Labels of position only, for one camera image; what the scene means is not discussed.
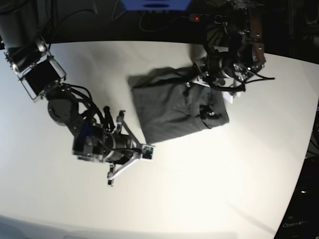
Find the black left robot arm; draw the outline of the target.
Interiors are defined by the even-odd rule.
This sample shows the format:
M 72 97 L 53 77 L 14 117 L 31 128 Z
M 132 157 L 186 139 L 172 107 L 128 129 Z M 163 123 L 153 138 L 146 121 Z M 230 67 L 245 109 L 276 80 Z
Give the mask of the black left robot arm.
M 269 79 L 259 74 L 266 63 L 262 6 L 259 0 L 224 0 L 204 16 L 206 56 L 193 64 L 193 83 L 235 94 Z

